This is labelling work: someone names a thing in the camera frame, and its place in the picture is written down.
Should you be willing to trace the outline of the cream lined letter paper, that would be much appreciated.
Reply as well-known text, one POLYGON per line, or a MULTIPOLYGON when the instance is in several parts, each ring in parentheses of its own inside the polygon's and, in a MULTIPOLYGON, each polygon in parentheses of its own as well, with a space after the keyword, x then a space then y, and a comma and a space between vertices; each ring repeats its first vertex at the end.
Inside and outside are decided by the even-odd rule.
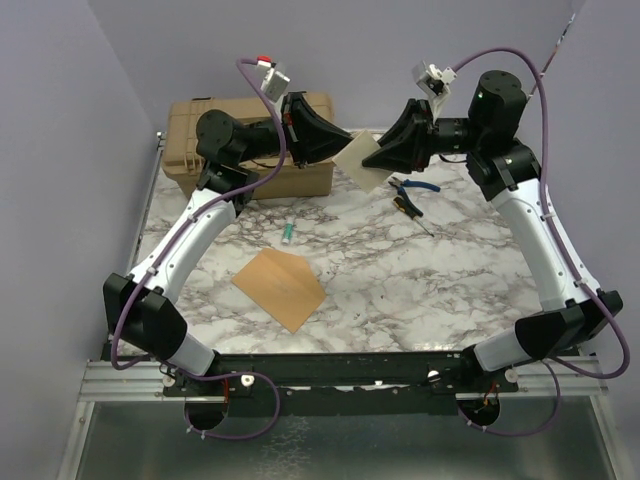
POLYGON ((362 162, 381 147, 368 130, 357 131, 353 139, 332 159, 335 166, 355 182, 357 187, 369 194, 382 185, 391 175, 378 168, 364 167, 362 162))

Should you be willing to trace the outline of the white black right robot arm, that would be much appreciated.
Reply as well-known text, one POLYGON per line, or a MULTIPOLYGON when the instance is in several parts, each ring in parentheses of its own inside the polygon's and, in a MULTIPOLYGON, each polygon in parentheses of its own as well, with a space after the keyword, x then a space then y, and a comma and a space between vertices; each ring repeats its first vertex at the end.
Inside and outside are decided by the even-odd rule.
POLYGON ((461 383, 481 391, 494 381, 497 370, 542 360, 592 339, 604 329, 608 315, 621 311, 623 302, 617 291, 601 289, 563 226, 552 219, 551 201, 540 193, 541 166, 515 136, 527 104, 520 80, 504 71, 485 72, 467 117, 442 118, 439 113, 455 72, 430 64, 417 66, 413 76, 425 99, 407 102, 363 166, 410 174, 423 171, 434 155, 465 155, 471 179, 517 241, 541 305, 539 313, 464 350, 461 383))

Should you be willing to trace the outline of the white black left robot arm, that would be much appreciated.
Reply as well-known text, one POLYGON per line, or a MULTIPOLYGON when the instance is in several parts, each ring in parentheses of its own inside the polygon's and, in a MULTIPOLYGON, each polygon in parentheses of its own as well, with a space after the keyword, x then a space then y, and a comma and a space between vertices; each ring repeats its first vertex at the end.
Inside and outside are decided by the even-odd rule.
POLYGON ((204 165, 187 207, 145 260, 125 276, 111 274, 103 285, 112 342, 126 341, 187 371, 186 382, 202 395, 220 385, 216 353, 189 333, 175 303, 211 243, 266 182, 243 162, 277 155, 302 167, 336 155, 351 140, 347 131, 317 114, 301 92, 265 105, 269 119, 250 124, 218 109, 199 116, 196 153, 204 165))

